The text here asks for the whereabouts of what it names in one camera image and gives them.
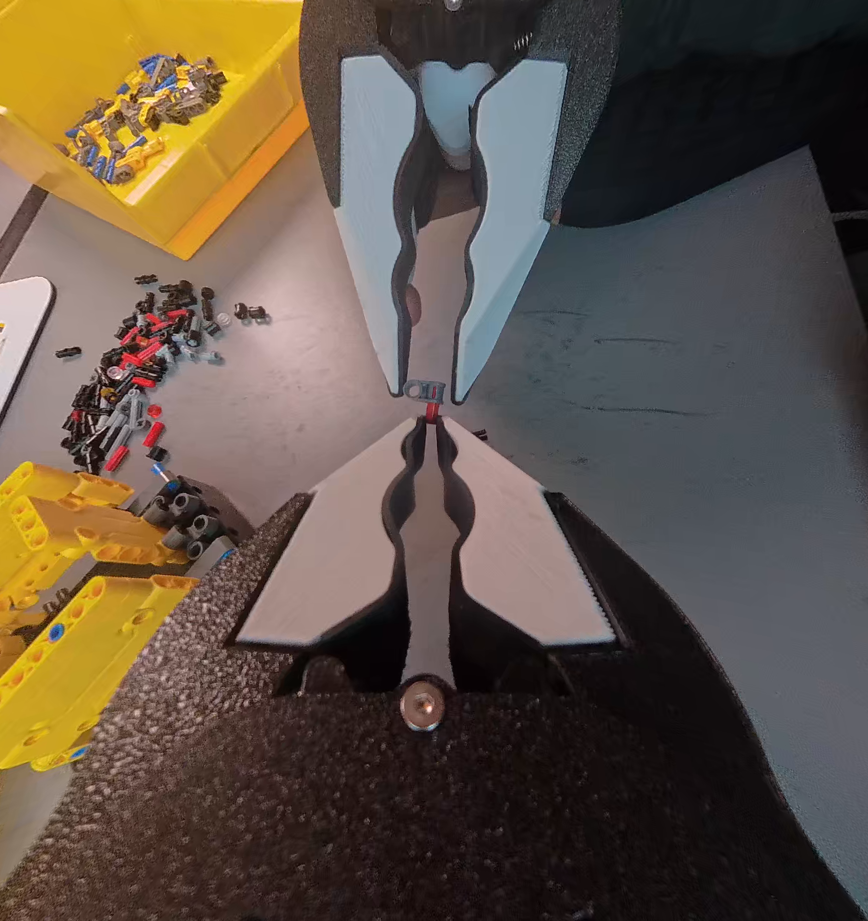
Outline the white book stand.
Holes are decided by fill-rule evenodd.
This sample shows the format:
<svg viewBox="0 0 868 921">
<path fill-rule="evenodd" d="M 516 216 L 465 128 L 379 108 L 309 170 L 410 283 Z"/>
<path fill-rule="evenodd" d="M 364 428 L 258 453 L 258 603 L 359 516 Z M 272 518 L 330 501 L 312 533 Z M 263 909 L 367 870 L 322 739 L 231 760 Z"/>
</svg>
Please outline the white book stand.
<svg viewBox="0 0 868 921">
<path fill-rule="evenodd" d="M 46 278 L 0 283 L 0 322 L 7 324 L 0 352 L 0 424 L 35 351 L 56 299 Z"/>
</svg>

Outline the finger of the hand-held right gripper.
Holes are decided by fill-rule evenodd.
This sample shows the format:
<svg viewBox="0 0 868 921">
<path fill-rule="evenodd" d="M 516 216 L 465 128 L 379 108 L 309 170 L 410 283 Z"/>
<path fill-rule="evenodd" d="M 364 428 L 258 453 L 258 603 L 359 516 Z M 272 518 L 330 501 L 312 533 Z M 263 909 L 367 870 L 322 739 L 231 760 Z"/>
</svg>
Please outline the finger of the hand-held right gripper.
<svg viewBox="0 0 868 921">
<path fill-rule="evenodd" d="M 465 251 L 451 400 L 465 402 L 491 356 L 543 245 L 567 83 L 563 62 L 525 59 L 487 85 L 471 120 L 480 211 Z"/>
<path fill-rule="evenodd" d="M 341 63 L 338 231 L 388 391 L 403 394 L 414 266 L 413 193 L 424 117 L 415 81 L 386 55 Z"/>
</svg>

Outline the pile of small lego pins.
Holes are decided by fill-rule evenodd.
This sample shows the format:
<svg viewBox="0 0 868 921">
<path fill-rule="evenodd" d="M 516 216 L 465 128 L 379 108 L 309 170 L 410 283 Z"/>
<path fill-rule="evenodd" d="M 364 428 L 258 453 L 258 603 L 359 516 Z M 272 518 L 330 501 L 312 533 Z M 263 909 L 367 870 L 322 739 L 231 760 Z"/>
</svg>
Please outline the pile of small lego pins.
<svg viewBox="0 0 868 921">
<path fill-rule="evenodd" d="M 134 282 L 140 299 L 76 390 L 61 426 L 60 447 L 76 474 L 112 476 L 138 453 L 164 468 L 171 458 L 159 395 L 164 383 L 185 365 L 222 365 L 216 344 L 233 321 L 261 327 L 272 320 L 265 306 L 243 301 L 220 311 L 214 289 L 190 280 L 167 283 L 145 273 Z"/>
</svg>

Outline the yellow black lego model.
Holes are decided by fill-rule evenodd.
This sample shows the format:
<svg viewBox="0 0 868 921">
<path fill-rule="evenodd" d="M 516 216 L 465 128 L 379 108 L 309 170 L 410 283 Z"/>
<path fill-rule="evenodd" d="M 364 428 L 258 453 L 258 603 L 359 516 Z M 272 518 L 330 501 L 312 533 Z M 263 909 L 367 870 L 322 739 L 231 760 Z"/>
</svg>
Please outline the yellow black lego model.
<svg viewBox="0 0 868 921">
<path fill-rule="evenodd" d="M 142 649 L 254 532 L 219 490 L 26 461 L 0 485 L 0 771 L 75 762 Z"/>
</svg>

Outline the heap of lego parts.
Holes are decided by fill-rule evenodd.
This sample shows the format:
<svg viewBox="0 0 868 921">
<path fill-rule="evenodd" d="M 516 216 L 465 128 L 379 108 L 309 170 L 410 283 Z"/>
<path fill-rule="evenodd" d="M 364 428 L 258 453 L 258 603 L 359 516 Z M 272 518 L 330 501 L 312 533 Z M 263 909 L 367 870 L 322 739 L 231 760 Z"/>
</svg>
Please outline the heap of lego parts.
<svg viewBox="0 0 868 921">
<path fill-rule="evenodd" d="M 126 185 L 164 154 L 164 129 L 186 128 L 207 114 L 228 83 L 210 56 L 189 61 L 179 53 L 152 54 L 140 59 L 113 96 L 96 98 L 55 148 L 101 183 Z"/>
</svg>

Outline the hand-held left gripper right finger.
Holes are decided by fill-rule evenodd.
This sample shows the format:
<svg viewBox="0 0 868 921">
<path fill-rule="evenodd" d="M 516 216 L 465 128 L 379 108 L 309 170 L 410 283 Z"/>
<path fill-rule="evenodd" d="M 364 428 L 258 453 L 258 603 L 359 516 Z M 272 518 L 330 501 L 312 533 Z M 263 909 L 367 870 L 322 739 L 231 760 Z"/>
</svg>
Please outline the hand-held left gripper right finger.
<svg viewBox="0 0 868 921">
<path fill-rule="evenodd" d="M 451 418 L 438 422 L 451 553 L 457 685 L 499 685 L 523 663 L 616 648 L 616 632 L 537 480 Z"/>
</svg>

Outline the yellow bin with small parts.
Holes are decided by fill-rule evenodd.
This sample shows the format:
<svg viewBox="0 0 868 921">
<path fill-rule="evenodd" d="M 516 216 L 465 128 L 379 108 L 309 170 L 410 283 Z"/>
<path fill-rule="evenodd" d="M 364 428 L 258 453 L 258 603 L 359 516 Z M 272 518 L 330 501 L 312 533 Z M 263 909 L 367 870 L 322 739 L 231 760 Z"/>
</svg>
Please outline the yellow bin with small parts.
<svg viewBox="0 0 868 921">
<path fill-rule="evenodd" d="M 308 127 L 301 14 L 302 2 L 0 1 L 0 161 L 187 260 Z M 221 99 L 148 132 L 135 178 L 94 178 L 64 155 L 65 133 L 158 53 L 213 59 Z"/>
</svg>

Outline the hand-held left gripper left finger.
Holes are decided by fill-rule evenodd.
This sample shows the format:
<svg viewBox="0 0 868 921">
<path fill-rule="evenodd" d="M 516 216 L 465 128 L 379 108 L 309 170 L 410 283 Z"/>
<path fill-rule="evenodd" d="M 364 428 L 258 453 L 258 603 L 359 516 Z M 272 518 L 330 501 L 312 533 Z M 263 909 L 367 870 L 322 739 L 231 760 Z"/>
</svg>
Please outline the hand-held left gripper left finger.
<svg viewBox="0 0 868 921">
<path fill-rule="evenodd" d="M 410 638 L 401 529 L 415 509 L 424 420 L 409 418 L 320 481 L 240 621 L 238 645 L 340 662 L 355 689 L 401 683 Z"/>
</svg>

